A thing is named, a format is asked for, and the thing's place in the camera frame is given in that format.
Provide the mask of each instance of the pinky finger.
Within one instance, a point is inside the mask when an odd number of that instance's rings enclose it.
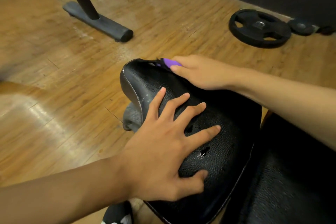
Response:
[[[149,104],[146,120],[157,120],[159,118],[159,107],[166,94],[166,88],[162,87]]]

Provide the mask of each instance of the wooden floor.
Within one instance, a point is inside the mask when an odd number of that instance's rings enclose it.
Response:
[[[239,42],[236,0],[92,0],[134,30],[126,44],[70,17],[69,0],[0,0],[0,185],[64,171],[120,151],[129,100],[119,84],[135,58],[201,54],[284,78],[336,88],[336,38],[293,35],[267,50]],[[132,201],[136,223],[161,223]],[[100,223],[104,211],[78,223]]]

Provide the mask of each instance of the person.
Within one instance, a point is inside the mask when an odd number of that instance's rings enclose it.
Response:
[[[317,140],[336,150],[336,90],[293,82],[238,68],[201,56],[175,57],[177,75],[205,90],[228,89],[277,113]],[[2,223],[71,223],[109,205],[104,221],[130,223],[127,200],[174,201],[201,193],[208,172],[180,178],[185,157],[215,137],[219,126],[186,137],[189,121],[206,108],[187,108],[175,121],[175,109],[189,94],[170,100],[158,116],[165,95],[162,88],[152,100],[137,133],[117,155],[62,173],[1,188]]]

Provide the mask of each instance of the black leather seat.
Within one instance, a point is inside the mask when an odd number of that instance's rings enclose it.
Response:
[[[336,152],[272,114],[223,224],[336,223]]]
[[[201,169],[208,170],[204,192],[177,202],[151,201],[146,204],[166,223],[211,222],[227,203],[250,158],[259,133],[261,106],[228,90],[201,90],[175,74],[139,59],[124,66],[120,82],[125,95],[138,108],[141,123],[146,118],[149,103],[163,86],[167,93],[159,114],[168,100],[186,92],[191,97],[177,109],[175,118],[188,105],[207,103],[206,110],[191,121],[185,134],[189,136],[216,124],[221,125],[221,132],[192,152],[179,169],[181,177],[190,177]]]

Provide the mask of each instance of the black and white sneaker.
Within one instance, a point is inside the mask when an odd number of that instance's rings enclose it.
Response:
[[[133,224],[132,206],[129,201],[117,205],[110,205],[101,224]]]

